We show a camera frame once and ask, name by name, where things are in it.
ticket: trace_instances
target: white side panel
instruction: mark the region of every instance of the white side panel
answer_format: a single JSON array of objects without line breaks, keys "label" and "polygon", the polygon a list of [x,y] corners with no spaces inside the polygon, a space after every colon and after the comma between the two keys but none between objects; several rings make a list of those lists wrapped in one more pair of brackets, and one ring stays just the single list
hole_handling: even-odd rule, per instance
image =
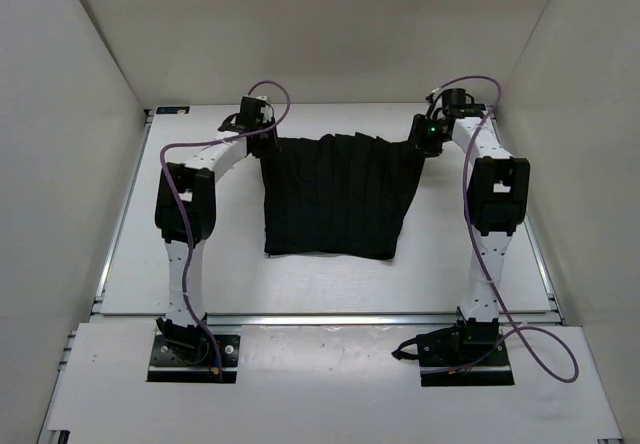
[{"label": "white side panel", "polygon": [[570,323],[625,439],[640,442],[640,0],[551,0],[501,123],[532,163],[531,203]]},{"label": "white side panel", "polygon": [[[153,327],[151,320],[80,327],[50,421],[71,432],[69,444],[596,444],[619,437],[579,328],[553,328],[580,361],[575,384],[553,381],[510,339],[515,386],[422,388],[417,363],[390,352],[424,328],[244,327],[238,381],[215,385],[145,382]],[[535,334],[531,343],[556,372],[571,373],[560,346]]]},{"label": "white side panel", "polygon": [[0,442],[35,442],[144,115],[77,0],[0,0]]},{"label": "white side panel", "polygon": [[[422,104],[298,105],[281,136],[319,139],[362,132],[405,140]],[[102,307],[105,314],[164,314],[169,266],[153,221],[160,149],[213,138],[237,106],[197,106],[154,118]],[[169,160],[193,149],[172,150]],[[204,251],[203,297],[210,313],[454,312],[469,280],[471,245],[462,211],[463,153],[454,143],[425,162],[392,261],[341,255],[264,254],[264,185],[260,163],[239,162],[217,183],[217,222]],[[522,226],[506,256],[502,290],[518,311],[549,310]]]},{"label": "white side panel", "polygon": [[506,80],[547,0],[86,1],[152,107],[233,103],[265,77],[296,103],[416,102],[463,74]]}]

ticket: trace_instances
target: purple cable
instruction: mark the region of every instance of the purple cable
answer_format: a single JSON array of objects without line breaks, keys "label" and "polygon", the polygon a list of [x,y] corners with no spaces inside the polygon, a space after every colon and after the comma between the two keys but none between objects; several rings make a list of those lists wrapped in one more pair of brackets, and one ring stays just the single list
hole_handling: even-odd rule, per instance
[{"label": "purple cable", "polygon": [[[513,327],[513,329],[511,329],[509,332],[505,333],[496,342],[496,344],[494,346],[494,349],[496,347],[498,347],[500,344],[502,344],[509,336],[511,336],[513,334],[518,334],[518,337],[522,341],[522,344],[527,349],[527,351],[529,351],[529,354],[531,354],[531,357],[533,357],[533,359],[536,361],[536,363],[547,374],[549,374],[551,377],[553,377],[557,381],[560,381],[560,382],[563,382],[563,383],[566,383],[566,384],[570,384],[572,382],[577,381],[578,377],[580,375],[580,367],[578,366],[578,360],[576,359],[575,354],[569,348],[569,346],[567,345],[566,342],[564,342],[561,338],[556,336],[553,332],[548,331],[547,329],[544,329],[544,328],[541,328],[541,327],[536,327],[536,326],[520,326],[520,327],[518,326],[518,324],[513,319],[513,316],[511,315],[511,312],[509,312],[509,309],[507,309],[507,305],[505,304],[504,300],[502,299],[502,296],[500,295],[500,291],[498,291],[498,288],[496,287],[495,282],[493,282],[493,278],[491,277],[491,274],[489,273],[489,269],[487,269],[487,266],[486,266],[486,264],[484,262],[484,259],[482,258],[482,253],[480,252],[480,248],[478,247],[478,243],[476,242],[475,236],[473,235],[473,225],[471,224],[470,212],[469,212],[469,200],[467,198],[467,182],[468,182],[468,177],[469,177],[469,162],[471,160],[471,150],[473,149],[473,145],[475,144],[476,139],[478,138],[478,135],[480,134],[480,131],[482,130],[482,127],[487,122],[487,119],[489,119],[490,112],[492,110],[494,110],[498,106],[498,103],[500,102],[500,99],[502,97],[502,86],[500,85],[500,83],[498,81],[496,81],[495,79],[493,79],[491,77],[488,77],[488,76],[480,76],[480,75],[478,75],[478,76],[464,76],[464,77],[459,77],[457,79],[453,79],[452,81],[449,81],[449,82],[443,84],[442,86],[437,88],[436,91],[434,91],[434,92],[440,91],[440,89],[448,87],[451,84],[454,84],[454,83],[459,82],[459,81],[464,81],[464,80],[467,80],[467,79],[481,79],[481,80],[484,80],[484,81],[489,81],[489,82],[493,83],[496,86],[496,89],[497,89],[497,95],[496,95],[495,102],[493,103],[493,106],[490,109],[487,109],[487,112],[482,117],[482,119],[480,120],[480,123],[476,127],[475,132],[471,136],[471,140],[469,141],[469,147],[467,148],[467,150],[465,152],[464,169],[462,171],[462,195],[463,195],[463,201],[464,201],[464,220],[467,223],[467,232],[469,233],[469,238],[471,239],[471,246],[473,247],[474,254],[478,258],[478,262],[480,264],[482,272],[485,275],[489,285],[491,286],[491,290],[495,294],[496,299],[498,300],[498,303],[500,304],[500,307],[502,308],[502,312],[504,313],[504,315],[506,316],[507,320],[509,321],[509,324]],[[436,96],[434,102],[436,102],[438,100],[438,98],[440,97],[441,94],[442,94],[442,92],[440,92],[438,94],[438,96]],[[571,359],[571,362],[573,364],[573,369],[574,369],[573,375],[571,377],[569,377],[569,378],[566,378],[566,377],[559,376],[554,371],[549,369],[549,367],[542,361],[542,359],[540,359],[540,356],[538,356],[538,354],[533,349],[533,347],[531,346],[531,344],[529,343],[527,338],[524,336],[522,331],[541,332],[541,333],[546,334],[546,335],[550,336],[551,338],[555,339],[565,349],[565,351],[567,351],[567,354],[569,355],[569,358]],[[435,369],[433,371],[425,371],[425,372],[423,372],[423,374],[439,374],[439,373],[445,373],[445,372],[456,372],[456,371],[462,371],[462,370],[466,370],[466,369],[471,369],[473,366],[475,366],[479,362],[481,362],[484,359],[486,359],[489,355],[491,355],[492,352],[493,352],[493,350],[488,352],[484,356],[482,356],[480,359],[478,359],[478,360],[476,360],[476,361],[474,361],[474,362],[472,362],[470,364],[464,364],[462,366],[450,367],[450,368],[447,368],[447,369]]]},{"label": "purple cable", "polygon": [[189,300],[189,294],[187,292],[187,273],[189,272],[189,266],[191,265],[191,260],[193,259],[193,249],[195,247],[195,243],[194,243],[194,239],[193,239],[193,233],[191,232],[191,225],[189,223],[189,216],[187,215],[187,210],[184,207],[184,204],[182,203],[182,200],[180,199],[180,193],[178,192],[178,188],[176,187],[175,182],[173,182],[173,177],[171,177],[171,173],[169,172],[169,168],[167,167],[167,161],[165,158],[165,154],[167,153],[168,150],[170,149],[175,149],[176,147],[211,147],[211,146],[217,146],[218,144],[222,144],[223,142],[233,142],[233,141],[237,141],[238,139],[244,139],[245,137],[251,137],[251,136],[257,136],[259,134],[264,134],[266,132],[270,132],[273,129],[276,128],[276,126],[278,126],[285,117],[287,117],[287,114],[289,114],[289,109],[291,108],[291,97],[289,96],[289,93],[287,92],[287,90],[280,84],[278,84],[275,81],[260,81],[257,84],[255,84],[254,86],[251,87],[251,89],[249,89],[248,95],[251,95],[251,93],[258,87],[261,86],[263,84],[271,84],[273,86],[276,86],[278,89],[280,89],[283,93],[284,96],[286,98],[286,102],[287,102],[287,107],[285,108],[284,112],[282,113],[282,115],[276,119],[274,121],[273,124],[271,124],[269,127],[265,128],[265,129],[259,129],[257,131],[251,131],[251,132],[245,132],[244,134],[238,134],[236,136],[231,136],[231,137],[227,137],[225,139],[216,139],[214,141],[205,141],[205,142],[174,142],[172,144],[167,144],[166,146],[164,146],[161,150],[160,150],[160,165],[162,166],[162,172],[164,173],[164,176],[167,179],[167,183],[169,184],[169,189],[171,189],[171,194],[173,194],[173,198],[176,201],[176,204],[178,206],[178,211],[180,212],[180,217],[182,217],[182,223],[184,224],[184,229],[187,233],[187,248],[188,248],[188,252],[187,252],[187,259],[184,263],[184,269],[182,270],[182,295],[184,297],[184,304],[187,307],[187,310],[189,311],[189,314],[191,315],[191,318],[196,322],[196,324],[198,324],[198,327],[200,327],[200,329],[202,329],[205,334],[207,335],[207,337],[211,340],[211,342],[213,343],[213,348],[216,354],[216,362],[214,363],[214,365],[217,364],[217,367],[220,368],[220,377],[222,378],[222,359],[220,356],[220,346],[218,346],[218,342],[215,339],[215,336],[213,335],[213,333],[209,330],[209,328],[207,327],[206,322],[204,322],[202,319],[200,319],[200,317],[198,317],[196,315],[196,313],[193,311],[193,307],[191,306],[191,301]]}]

